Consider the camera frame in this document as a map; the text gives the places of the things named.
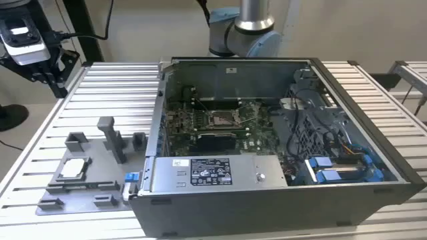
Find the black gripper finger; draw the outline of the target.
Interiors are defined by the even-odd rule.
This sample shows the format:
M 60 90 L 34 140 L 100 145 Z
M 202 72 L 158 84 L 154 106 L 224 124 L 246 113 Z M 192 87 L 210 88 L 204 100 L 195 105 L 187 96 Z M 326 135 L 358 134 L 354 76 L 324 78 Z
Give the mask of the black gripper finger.
M 48 64 L 48 86 L 58 99 L 63 99 L 68 95 L 66 83 L 80 58 L 76 51 L 56 47 L 51 51 L 51 59 Z
M 3 57 L 0 65 L 34 83 L 58 84 L 60 82 L 59 64 L 51 60 L 19 65 L 12 58 Z

